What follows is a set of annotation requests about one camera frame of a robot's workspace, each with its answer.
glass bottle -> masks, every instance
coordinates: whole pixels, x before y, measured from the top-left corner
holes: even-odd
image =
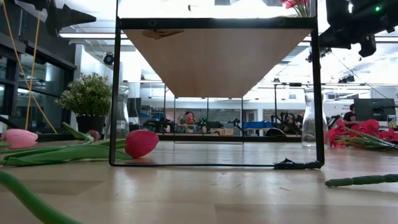
[[[119,86],[118,91],[118,113],[116,115],[116,138],[125,139],[130,133],[129,129],[129,114],[127,111],[127,100],[129,98],[129,87]],[[108,117],[105,124],[104,139],[109,139],[111,135],[111,110],[109,110]]]
[[[305,114],[303,119],[301,145],[303,147],[316,147],[315,140],[315,105],[313,88],[304,89],[305,93]],[[322,93],[322,104],[325,102],[325,94]],[[322,107],[323,121],[323,143],[328,144],[328,125]]]

man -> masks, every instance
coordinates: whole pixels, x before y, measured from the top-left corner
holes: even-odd
[[[344,114],[344,124],[347,127],[351,127],[354,124],[359,124],[359,121],[355,120],[355,104],[352,104],[349,106],[349,110],[350,112],[347,112],[346,114]]]

tulip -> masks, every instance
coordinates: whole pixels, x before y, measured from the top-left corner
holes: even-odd
[[[37,134],[22,129],[8,129],[1,138],[11,144],[8,149],[25,149],[37,144]]]

yellow cable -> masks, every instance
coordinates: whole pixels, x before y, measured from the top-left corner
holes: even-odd
[[[35,48],[33,50],[33,62],[32,62],[32,73],[30,74],[30,87],[32,89],[33,84],[33,75],[35,70],[35,61],[36,61],[36,50],[37,50],[37,39],[39,39],[39,27],[40,27],[40,11],[37,13],[37,27],[36,27],[36,37],[35,37]],[[25,130],[27,130],[27,126],[29,123],[29,111],[30,111],[30,99],[32,98],[32,91],[29,92],[29,99],[27,101],[27,112],[26,112],[26,122],[25,122]]]
[[[7,15],[6,1],[3,1],[3,2],[2,2],[2,7],[3,7],[3,9],[4,9],[4,15],[5,15],[5,17],[6,17],[7,26],[8,26],[8,31],[9,31],[9,33],[10,33],[10,38],[11,38],[12,46],[14,47],[14,52],[15,52],[15,56],[17,57],[17,61],[18,61],[19,68],[21,69],[21,72],[22,72],[22,74],[23,74],[23,76],[24,76],[24,80],[25,80],[25,83],[26,83],[27,87],[28,87],[29,91],[31,92],[31,91],[32,91],[32,88],[29,86],[29,83],[28,83],[27,80],[26,80],[26,75],[25,75],[25,72],[24,72],[24,68],[22,67],[21,60],[19,60],[17,48],[16,48],[16,46],[15,46],[14,38],[13,38],[13,36],[12,36],[12,30],[11,30],[11,26],[10,26],[10,21],[9,21],[8,15]],[[39,103],[38,103],[37,100],[36,100],[36,97],[35,97],[34,95],[32,95],[32,98],[33,98],[33,100],[35,101],[35,103],[36,103],[36,105],[37,105],[37,108],[38,108],[39,111],[42,113],[44,119],[45,119],[46,122],[50,125],[50,127],[52,128],[52,130],[54,131],[54,133],[56,134],[57,131],[56,131],[55,128],[52,126],[52,124],[51,124],[51,122],[49,121],[49,119],[47,118],[47,116],[44,114],[43,110],[41,109]]]

table surface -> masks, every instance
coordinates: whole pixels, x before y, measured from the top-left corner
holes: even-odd
[[[76,142],[41,145],[75,144]],[[315,158],[296,143],[160,142],[141,161],[276,162]],[[396,223],[398,184],[329,189],[328,179],[397,172],[398,155],[326,150],[321,170],[111,167],[107,161],[0,167],[82,223]],[[2,223],[40,223],[0,187]]]

